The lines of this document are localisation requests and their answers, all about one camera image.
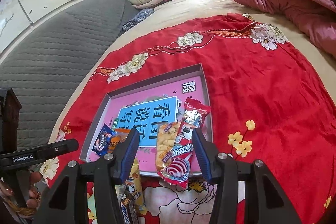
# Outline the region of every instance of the gray mattress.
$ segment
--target gray mattress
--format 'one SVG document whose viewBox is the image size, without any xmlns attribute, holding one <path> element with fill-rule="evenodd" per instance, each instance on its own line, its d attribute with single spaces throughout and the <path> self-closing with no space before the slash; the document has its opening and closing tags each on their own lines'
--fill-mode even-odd
<svg viewBox="0 0 336 224">
<path fill-rule="evenodd" d="M 128 0 L 84 0 L 47 20 L 0 65 L 0 87 L 22 104 L 19 149 L 48 143 L 67 101 L 122 25 L 138 11 Z"/>
</svg>

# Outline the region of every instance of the beige bedsheet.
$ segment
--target beige bedsheet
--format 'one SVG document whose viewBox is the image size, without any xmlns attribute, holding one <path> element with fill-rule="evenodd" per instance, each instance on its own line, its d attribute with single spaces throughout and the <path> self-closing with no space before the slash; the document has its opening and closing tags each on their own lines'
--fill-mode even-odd
<svg viewBox="0 0 336 224">
<path fill-rule="evenodd" d="M 150 17 L 120 36 L 103 54 L 97 64 L 92 68 L 84 80 L 80 83 L 64 110 L 60 114 L 53 129 L 49 142 L 53 142 L 57 135 L 60 124 L 78 98 L 87 81 L 103 59 L 115 50 L 120 49 L 138 37 L 166 27 L 171 27 L 189 19 L 204 18 L 227 13 L 248 13 L 255 21 L 271 23 L 279 27 L 289 41 L 297 48 L 313 65 L 331 98 L 336 102 L 336 61 L 313 46 L 306 35 L 302 34 L 290 21 L 279 15 L 264 14 L 242 6 L 233 0 L 174 0 L 163 4 L 155 9 Z"/>
</svg>

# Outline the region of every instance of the red snack wrapper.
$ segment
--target red snack wrapper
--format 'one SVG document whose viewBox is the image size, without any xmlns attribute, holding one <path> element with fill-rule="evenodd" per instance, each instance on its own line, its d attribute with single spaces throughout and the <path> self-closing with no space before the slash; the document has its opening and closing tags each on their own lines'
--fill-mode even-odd
<svg viewBox="0 0 336 224">
<path fill-rule="evenodd" d="M 163 168 L 158 175 L 169 184 L 179 185 L 186 189 L 193 155 L 192 132 L 202 128 L 205 117 L 210 113 L 210 107 L 200 101 L 188 97 L 184 103 L 184 114 L 171 155 L 171 163 Z"/>
</svg>

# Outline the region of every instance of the metal screw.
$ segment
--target metal screw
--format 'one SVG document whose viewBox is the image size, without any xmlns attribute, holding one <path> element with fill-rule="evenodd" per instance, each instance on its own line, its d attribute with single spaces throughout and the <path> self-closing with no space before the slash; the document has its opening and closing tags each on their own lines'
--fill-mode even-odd
<svg viewBox="0 0 336 224">
<path fill-rule="evenodd" d="M 77 162 L 75 161 L 75 160 L 70 160 L 69 162 L 68 162 L 68 166 L 69 167 L 75 167 L 77 165 Z"/>
<path fill-rule="evenodd" d="M 104 155 L 104 159 L 106 159 L 106 160 L 112 160 L 113 159 L 113 154 L 111 154 L 111 153 L 107 153 L 107 154 L 105 154 Z"/>
<path fill-rule="evenodd" d="M 264 162 L 262 160 L 255 160 L 254 161 L 254 164 L 257 166 L 257 167 L 262 167 L 264 165 Z"/>
<path fill-rule="evenodd" d="M 227 158 L 227 154 L 225 154 L 225 153 L 218 153 L 217 157 L 220 158 L 221 160 L 225 160 Z"/>
</svg>

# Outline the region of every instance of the blue title panel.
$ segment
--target blue title panel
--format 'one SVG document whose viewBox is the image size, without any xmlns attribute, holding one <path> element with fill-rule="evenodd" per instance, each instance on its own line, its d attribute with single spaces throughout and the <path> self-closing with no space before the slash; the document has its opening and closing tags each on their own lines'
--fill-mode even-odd
<svg viewBox="0 0 336 224">
<path fill-rule="evenodd" d="M 136 128 L 140 132 L 139 146 L 156 146 L 158 124 L 176 121 L 176 96 L 124 107 L 120 110 L 118 128 Z"/>
</svg>

